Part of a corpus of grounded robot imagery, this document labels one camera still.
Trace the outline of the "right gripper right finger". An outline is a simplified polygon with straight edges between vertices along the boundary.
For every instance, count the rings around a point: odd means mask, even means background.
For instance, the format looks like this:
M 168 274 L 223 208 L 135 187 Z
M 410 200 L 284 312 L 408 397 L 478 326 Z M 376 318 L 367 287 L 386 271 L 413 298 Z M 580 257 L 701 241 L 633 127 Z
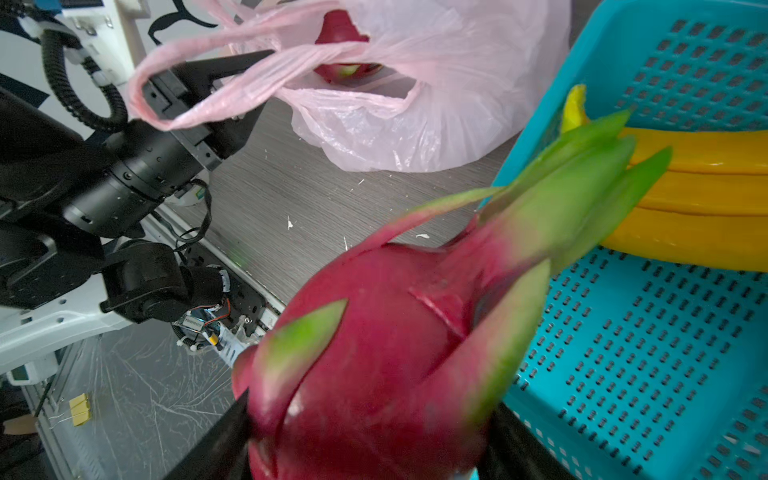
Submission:
M 477 472 L 480 480 L 574 479 L 504 403 L 491 417 Z

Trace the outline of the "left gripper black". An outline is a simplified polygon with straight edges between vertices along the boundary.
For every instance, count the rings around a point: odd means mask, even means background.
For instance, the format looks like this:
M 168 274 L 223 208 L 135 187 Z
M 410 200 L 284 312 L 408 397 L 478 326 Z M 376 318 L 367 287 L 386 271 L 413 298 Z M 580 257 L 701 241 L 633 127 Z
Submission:
M 172 120 L 207 99 L 224 79 L 268 57 L 259 51 L 178 64 L 150 78 L 144 99 Z M 247 143 L 261 106 L 235 117 L 163 132 L 141 120 L 105 142 L 111 164 L 90 176 L 61 203 L 64 219 L 99 237 L 120 237 L 169 196 L 179 195 L 204 170 L 212 171 Z

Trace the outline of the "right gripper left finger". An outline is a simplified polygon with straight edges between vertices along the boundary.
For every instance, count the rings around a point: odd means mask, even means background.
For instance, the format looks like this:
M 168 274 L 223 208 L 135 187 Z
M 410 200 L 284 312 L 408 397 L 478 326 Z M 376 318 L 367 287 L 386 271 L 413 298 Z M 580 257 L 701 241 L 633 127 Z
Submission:
M 164 479 L 251 479 L 247 444 L 252 423 L 247 406 L 245 391 Z

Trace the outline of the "red dragon fruit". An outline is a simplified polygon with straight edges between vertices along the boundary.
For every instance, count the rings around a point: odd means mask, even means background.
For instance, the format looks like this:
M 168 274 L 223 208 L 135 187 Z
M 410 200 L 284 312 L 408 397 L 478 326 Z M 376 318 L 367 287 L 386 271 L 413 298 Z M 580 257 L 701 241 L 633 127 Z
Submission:
M 505 187 L 443 197 L 316 273 L 233 369 L 255 479 L 470 471 L 530 347 L 550 279 L 667 171 L 629 115 L 565 132 Z
M 347 10 L 335 9 L 324 15 L 321 31 L 315 44 L 368 43 L 369 41 L 370 37 L 359 31 Z M 338 53 L 318 65 L 314 72 L 328 84 L 345 85 L 370 78 L 383 69 L 382 64 L 351 62 L 347 56 L 347 52 Z

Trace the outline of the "pink plastic bag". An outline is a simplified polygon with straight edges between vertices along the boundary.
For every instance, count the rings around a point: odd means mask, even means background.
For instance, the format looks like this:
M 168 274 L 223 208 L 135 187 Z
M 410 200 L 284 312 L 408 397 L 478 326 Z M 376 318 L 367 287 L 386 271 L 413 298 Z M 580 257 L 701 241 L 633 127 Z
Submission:
M 425 173 L 476 161 L 530 120 L 569 50 L 567 1 L 293 1 L 207 5 L 221 28 L 152 50 L 126 89 L 130 112 L 162 131 L 244 114 L 277 98 L 294 131 L 346 171 Z M 347 10 L 368 43 L 316 45 L 324 15 Z M 149 79 L 229 48 L 268 57 L 227 77 L 172 120 L 144 99 Z M 314 69 L 338 53 L 379 63 L 370 78 L 326 83 Z

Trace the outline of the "yellow banana bunch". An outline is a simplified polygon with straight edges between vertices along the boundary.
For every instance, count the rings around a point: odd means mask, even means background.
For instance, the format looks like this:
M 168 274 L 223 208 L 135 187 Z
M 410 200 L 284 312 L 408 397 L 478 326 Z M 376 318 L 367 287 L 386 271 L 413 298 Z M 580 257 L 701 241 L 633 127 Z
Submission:
M 710 268 L 767 269 L 767 134 L 625 128 L 637 164 L 670 147 L 672 161 L 604 246 Z

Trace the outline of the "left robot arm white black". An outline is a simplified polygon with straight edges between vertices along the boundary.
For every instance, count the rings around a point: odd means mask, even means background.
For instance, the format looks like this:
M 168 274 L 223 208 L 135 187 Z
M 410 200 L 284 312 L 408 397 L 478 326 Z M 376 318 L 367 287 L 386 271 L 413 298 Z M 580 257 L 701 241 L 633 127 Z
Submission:
M 144 56 L 145 1 L 5 1 L 1 26 L 36 43 L 49 94 L 91 130 L 41 110 L 43 93 L 1 82 L 1 371 L 29 383 L 56 371 L 56 352 L 147 320 L 179 321 L 228 303 L 218 266 L 185 252 L 211 218 L 168 240 L 142 221 L 170 198 L 201 194 L 202 176 L 238 152 L 259 117 L 162 132 L 131 119 L 119 86 Z

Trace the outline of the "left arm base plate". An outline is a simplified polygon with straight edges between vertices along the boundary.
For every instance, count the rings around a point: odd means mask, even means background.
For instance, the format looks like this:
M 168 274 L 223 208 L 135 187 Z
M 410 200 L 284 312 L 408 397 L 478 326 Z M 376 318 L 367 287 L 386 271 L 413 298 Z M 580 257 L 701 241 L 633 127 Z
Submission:
M 191 354 L 256 345 L 275 324 L 278 312 L 248 278 L 222 263 L 201 244 L 181 254 L 188 268 L 212 267 L 222 277 L 222 299 L 217 304 L 196 304 L 171 324 L 176 344 Z

